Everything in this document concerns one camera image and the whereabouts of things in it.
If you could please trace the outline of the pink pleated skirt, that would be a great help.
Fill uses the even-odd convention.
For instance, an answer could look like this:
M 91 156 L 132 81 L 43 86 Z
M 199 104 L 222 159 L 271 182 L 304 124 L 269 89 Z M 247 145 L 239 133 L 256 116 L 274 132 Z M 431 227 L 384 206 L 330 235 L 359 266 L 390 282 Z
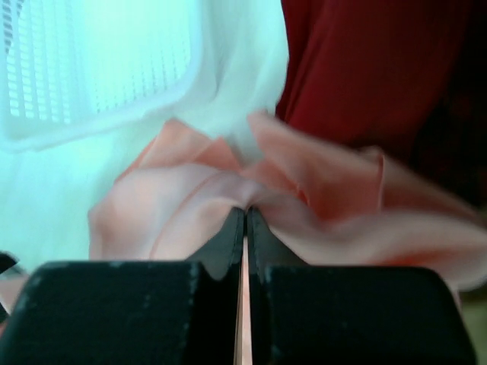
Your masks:
M 375 148 L 353 151 L 289 129 L 266 114 L 249 119 L 262 151 L 242 165 L 222 139 L 177 120 L 90 210 L 85 261 L 183 261 L 244 213 L 234 361 L 252 360 L 247 214 L 311 266 L 393 266 L 434 271 L 457 295 L 486 280 L 486 225 L 462 201 Z M 1 283 L 11 315 L 30 276 Z

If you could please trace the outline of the red skirt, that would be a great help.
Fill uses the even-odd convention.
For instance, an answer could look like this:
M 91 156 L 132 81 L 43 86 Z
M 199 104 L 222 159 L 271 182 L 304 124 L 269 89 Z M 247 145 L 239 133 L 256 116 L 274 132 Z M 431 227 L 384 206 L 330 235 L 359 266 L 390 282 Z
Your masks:
M 484 1 L 284 1 L 278 117 L 486 203 Z

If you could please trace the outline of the white perforated plastic basket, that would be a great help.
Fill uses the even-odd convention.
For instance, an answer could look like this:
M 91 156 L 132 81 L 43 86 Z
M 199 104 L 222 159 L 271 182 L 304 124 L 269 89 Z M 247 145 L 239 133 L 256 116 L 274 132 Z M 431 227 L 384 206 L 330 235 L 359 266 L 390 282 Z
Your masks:
M 1 147 L 49 148 L 216 92 L 202 1 L 3 1 Z

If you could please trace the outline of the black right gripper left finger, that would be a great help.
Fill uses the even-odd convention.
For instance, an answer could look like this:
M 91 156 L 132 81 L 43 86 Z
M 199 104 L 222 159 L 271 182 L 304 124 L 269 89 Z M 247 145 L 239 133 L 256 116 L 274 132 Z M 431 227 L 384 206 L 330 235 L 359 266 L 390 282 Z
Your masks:
M 41 265 L 1 336 L 3 364 L 231 364 L 244 213 L 183 261 Z

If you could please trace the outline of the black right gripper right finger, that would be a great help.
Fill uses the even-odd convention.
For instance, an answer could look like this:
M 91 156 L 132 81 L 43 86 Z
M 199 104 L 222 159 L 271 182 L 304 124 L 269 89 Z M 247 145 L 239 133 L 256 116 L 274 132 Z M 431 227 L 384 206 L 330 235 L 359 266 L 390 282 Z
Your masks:
M 475 364 L 457 303 L 432 270 L 311 266 L 247 214 L 255 364 Z

